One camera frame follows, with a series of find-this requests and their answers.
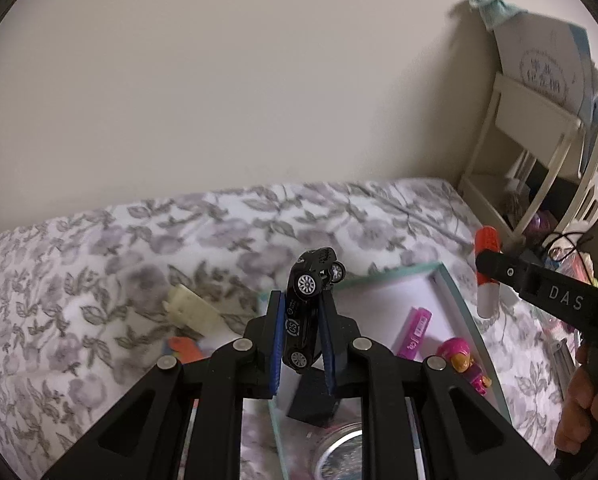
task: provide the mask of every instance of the cable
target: cable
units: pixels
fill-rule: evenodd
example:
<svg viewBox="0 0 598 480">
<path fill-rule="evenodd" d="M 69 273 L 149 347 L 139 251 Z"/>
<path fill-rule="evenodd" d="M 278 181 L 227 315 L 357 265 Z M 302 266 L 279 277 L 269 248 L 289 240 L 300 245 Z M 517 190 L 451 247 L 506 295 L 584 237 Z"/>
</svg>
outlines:
<svg viewBox="0 0 598 480">
<path fill-rule="evenodd" d="M 552 246 L 555 244 L 555 242 L 557 240 L 560 240 L 561 238 L 565 238 L 567 241 L 570 242 L 570 245 L 572 245 L 572 248 L 566 254 L 564 254 L 562 257 L 560 257 L 560 258 L 553 258 L 553 261 L 557 262 L 558 264 L 560 264 L 563 260 L 565 260 L 567 257 L 569 257 L 570 254 L 572 254 L 573 252 L 576 251 L 576 254 L 578 255 L 579 259 L 581 260 L 581 265 L 583 265 L 583 270 L 586 272 L 586 278 L 588 279 L 588 283 L 590 285 L 592 285 L 593 284 L 593 280 L 592 280 L 592 277 L 590 276 L 590 272 L 588 271 L 588 266 L 586 266 L 586 262 L 583 260 L 583 256 L 581 255 L 581 251 L 579 251 L 579 249 L 578 249 L 578 245 L 581 244 L 582 242 L 578 241 L 577 243 L 574 243 L 572 241 L 572 238 L 570 238 L 570 235 L 582 235 L 583 236 L 585 234 L 586 233 L 582 232 L 582 231 L 570 231 L 570 232 L 567 232 L 567 233 L 559 233 L 559 232 L 553 231 L 552 233 L 548 234 L 543 239 L 545 241 L 548 236 L 557 235 L 556 238 L 554 238 L 554 240 L 552 240 L 549 243 L 549 245 L 547 245 L 547 247 L 545 248 L 543 254 L 544 255 L 548 254 L 550 252 L 550 249 L 552 249 Z"/>
</svg>

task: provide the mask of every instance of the human hand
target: human hand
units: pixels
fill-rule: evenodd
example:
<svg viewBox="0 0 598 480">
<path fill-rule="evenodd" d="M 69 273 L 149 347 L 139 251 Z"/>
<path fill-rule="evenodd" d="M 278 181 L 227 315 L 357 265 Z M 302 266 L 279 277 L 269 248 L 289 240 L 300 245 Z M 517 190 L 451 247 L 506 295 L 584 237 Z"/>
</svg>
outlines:
<svg viewBox="0 0 598 480">
<path fill-rule="evenodd" d="M 585 345 L 576 352 L 576 360 L 584 364 L 588 357 Z M 576 370 L 568 386 L 566 400 L 561 412 L 561 420 L 554 436 L 557 449 L 576 454 L 581 444 L 590 436 L 592 425 L 586 410 L 598 421 L 598 393 L 594 394 L 594 386 L 588 372 L 583 367 Z"/>
</svg>

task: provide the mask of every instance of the toy car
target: toy car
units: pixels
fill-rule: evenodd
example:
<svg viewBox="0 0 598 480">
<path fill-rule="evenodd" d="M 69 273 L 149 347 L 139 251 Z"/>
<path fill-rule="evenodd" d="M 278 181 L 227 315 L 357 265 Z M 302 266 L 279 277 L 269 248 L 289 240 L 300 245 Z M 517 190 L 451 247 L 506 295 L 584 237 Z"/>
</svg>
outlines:
<svg viewBox="0 0 598 480">
<path fill-rule="evenodd" d="M 341 282 L 346 268 L 334 249 L 304 252 L 290 270 L 285 293 L 285 348 L 283 362 L 301 373 L 321 355 L 317 339 L 319 294 Z"/>
<path fill-rule="evenodd" d="M 337 261 L 331 247 L 304 252 L 290 270 L 288 289 L 307 300 L 346 277 L 346 269 Z"/>
</svg>

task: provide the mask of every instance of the floral bedspread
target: floral bedspread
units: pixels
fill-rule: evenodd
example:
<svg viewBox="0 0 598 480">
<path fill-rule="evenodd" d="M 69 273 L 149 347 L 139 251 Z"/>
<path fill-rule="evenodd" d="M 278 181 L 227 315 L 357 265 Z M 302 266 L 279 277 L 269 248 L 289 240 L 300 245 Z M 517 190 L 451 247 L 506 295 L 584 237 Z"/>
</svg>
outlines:
<svg viewBox="0 0 598 480">
<path fill-rule="evenodd" d="M 447 182 L 406 179 L 194 193 L 2 233 L 0 450 L 39 479 L 162 354 L 170 285 L 242 332 L 259 292 L 284 288 L 302 251 L 332 246 L 359 276 L 439 260 L 475 312 L 478 227 Z M 539 322 L 508 302 L 477 323 L 515 427 L 550 460 L 561 399 Z M 246 416 L 244 446 L 259 419 Z M 242 450 L 242 478 L 276 477 L 274 444 L 255 448 Z"/>
</svg>

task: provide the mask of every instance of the toy figure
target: toy figure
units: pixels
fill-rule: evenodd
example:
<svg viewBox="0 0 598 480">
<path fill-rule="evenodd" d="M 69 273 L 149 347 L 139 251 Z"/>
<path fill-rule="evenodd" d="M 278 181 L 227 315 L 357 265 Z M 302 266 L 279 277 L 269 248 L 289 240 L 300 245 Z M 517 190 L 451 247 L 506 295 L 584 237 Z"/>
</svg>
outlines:
<svg viewBox="0 0 598 480">
<path fill-rule="evenodd" d="M 437 355 L 448 361 L 465 379 L 484 396 L 486 388 L 492 385 L 492 380 L 483 373 L 482 368 L 470 356 L 470 346 L 461 337 L 453 337 L 441 344 Z"/>
</svg>

